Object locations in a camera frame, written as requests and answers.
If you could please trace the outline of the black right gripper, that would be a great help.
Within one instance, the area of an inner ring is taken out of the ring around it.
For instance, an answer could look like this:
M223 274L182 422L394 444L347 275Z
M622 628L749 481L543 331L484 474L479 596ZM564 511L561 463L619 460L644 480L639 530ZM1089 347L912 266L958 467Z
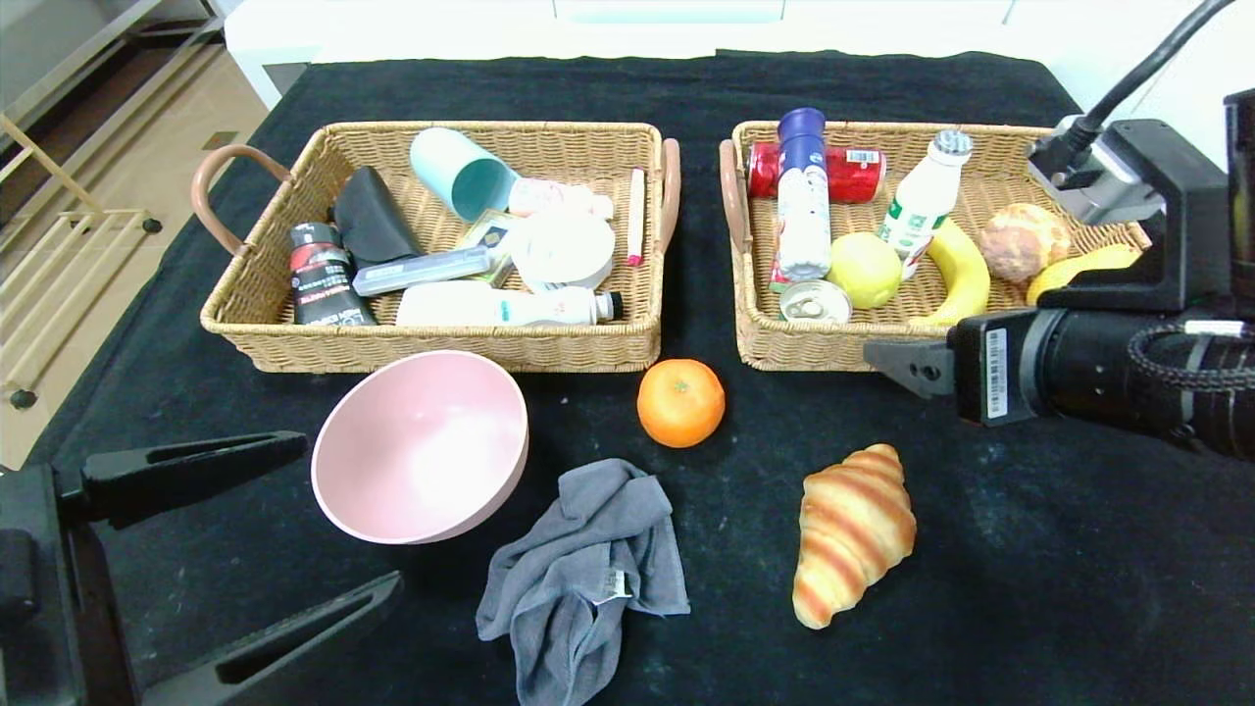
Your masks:
M981 428L1064 418L1165 438L1127 354L1152 316L1081 308L1000 310L964 319L944 340L873 339L870 367L922 399L956 398L959 416Z

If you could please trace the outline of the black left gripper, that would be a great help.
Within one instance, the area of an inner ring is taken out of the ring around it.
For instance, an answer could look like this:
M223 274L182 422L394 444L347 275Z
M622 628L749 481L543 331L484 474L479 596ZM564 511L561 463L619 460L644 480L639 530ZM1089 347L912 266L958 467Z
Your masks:
M212 499L307 450L270 430L94 453L77 479L39 464L3 475L3 703L136 705L105 551L117 530ZM388 616L388 578L256 630L153 683L143 705L277 705L299 693Z

